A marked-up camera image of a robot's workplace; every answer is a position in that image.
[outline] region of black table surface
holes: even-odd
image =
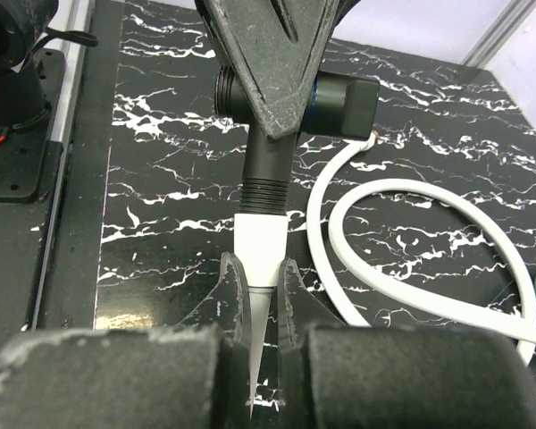
[[[87,251],[81,253],[83,265],[74,268],[58,257],[50,293],[58,290],[58,298],[59,290],[73,293],[72,304],[50,299],[49,311],[58,314],[46,327],[74,325],[67,322],[79,318],[77,313],[76,324],[91,319],[97,329],[176,324],[214,286],[221,253],[232,250],[247,130],[214,116],[219,64],[204,25],[195,12],[146,0],[119,7],[120,48],[106,64],[113,73],[112,62],[117,69],[114,98],[105,102],[103,115],[83,116],[81,107],[82,130],[74,145],[77,159],[82,156],[80,162],[92,171],[85,179],[74,173],[68,184],[73,189],[68,198],[76,204],[91,200],[94,226],[81,231],[86,227],[80,227],[79,217],[69,221],[72,214],[63,215],[59,240],[68,244],[61,254],[70,257],[71,242]],[[115,23],[109,15],[104,20]],[[383,178],[427,181],[486,212],[516,244],[532,277],[536,274],[536,131],[490,72],[337,40],[329,43],[322,67],[381,82],[379,144],[341,170],[326,195],[325,215],[357,184]],[[110,82],[92,89],[86,79],[83,99],[94,99],[92,91],[107,93]],[[94,145],[89,164],[83,139],[91,130],[80,117],[92,121],[105,142]],[[97,127],[100,117],[105,125]],[[307,247],[306,202],[318,173],[346,144],[304,136],[294,162],[288,255],[324,302]],[[358,254],[399,280],[505,312],[520,309],[516,286],[493,243],[436,201],[403,193],[373,196],[349,212],[346,229]],[[331,260],[349,297],[373,325],[452,323],[382,296]],[[79,272],[86,271],[93,280],[84,286]],[[64,278],[63,286],[56,276]],[[89,309],[76,304],[72,284],[88,297]],[[272,315],[255,401],[260,426],[273,422],[277,409],[274,322]],[[536,356],[531,370],[536,376]]]

